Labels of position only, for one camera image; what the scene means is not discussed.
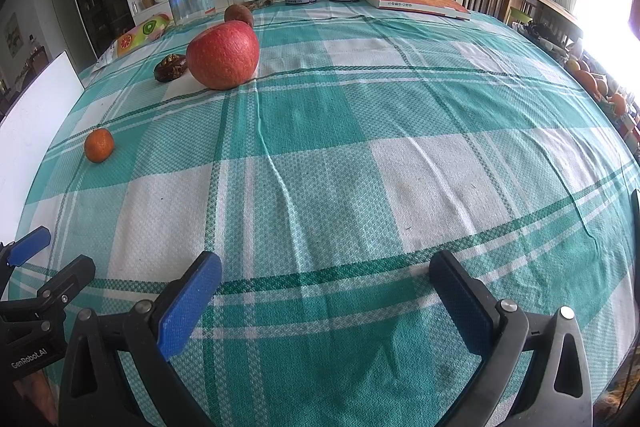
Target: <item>table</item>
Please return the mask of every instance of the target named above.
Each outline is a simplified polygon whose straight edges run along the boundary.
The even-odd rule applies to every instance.
[[[497,298],[571,306],[603,389],[636,323],[640,168],[589,95],[482,14],[319,0],[254,17],[257,79],[237,89],[153,79],[221,15],[92,79],[20,220],[18,235],[44,225],[51,245],[10,297],[91,256],[70,329],[80,308],[126,311],[215,251],[222,286],[172,364],[216,425],[434,425],[478,365],[428,280],[447,248]],[[91,164],[97,126],[115,150]]]

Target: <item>apple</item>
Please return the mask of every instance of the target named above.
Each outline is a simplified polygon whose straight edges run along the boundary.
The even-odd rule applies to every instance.
[[[242,21],[224,22],[197,35],[187,46],[187,66],[210,89],[232,89],[254,74],[260,57],[258,37]]]
[[[225,10],[225,22],[242,21],[254,27],[254,15],[244,4],[232,4]]]

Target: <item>blue gripper pad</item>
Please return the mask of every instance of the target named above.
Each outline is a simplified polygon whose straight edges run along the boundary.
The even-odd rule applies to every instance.
[[[213,293],[220,286],[222,263],[212,252],[184,284],[158,322],[158,348],[165,360],[183,349]]]
[[[429,277],[458,328],[466,349],[483,359],[490,355],[494,332],[492,320],[482,309],[471,288],[446,261],[443,252],[439,251],[431,258]]]
[[[36,255],[40,250],[49,246],[51,242],[51,234],[45,227],[37,227],[20,241],[16,241],[11,245],[11,252],[7,263],[9,266],[22,266],[31,257]]]

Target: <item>snack package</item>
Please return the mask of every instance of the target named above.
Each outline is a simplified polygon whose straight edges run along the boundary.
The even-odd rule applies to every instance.
[[[115,39],[102,54],[98,62],[96,62],[94,71],[100,70],[107,64],[111,64],[114,60],[122,58],[145,44],[149,44],[149,42],[160,38],[164,34],[169,22],[171,22],[171,19],[169,19],[168,15],[159,13],[132,30],[129,30],[123,36]]]

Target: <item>metal screw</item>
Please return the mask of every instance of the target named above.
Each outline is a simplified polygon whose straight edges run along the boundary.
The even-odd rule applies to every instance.
[[[500,301],[500,308],[508,313],[513,313],[518,309],[518,305],[511,299],[502,299]]]
[[[78,312],[78,318],[81,321],[85,321],[87,320],[89,317],[91,317],[91,310],[89,308],[83,308]]]
[[[566,318],[568,321],[570,321],[572,318],[575,317],[574,311],[571,308],[569,308],[569,306],[562,306],[560,308],[560,314],[562,315],[562,317]]]
[[[152,302],[148,300],[143,300],[136,302],[136,311],[138,313],[146,313],[151,309]]]

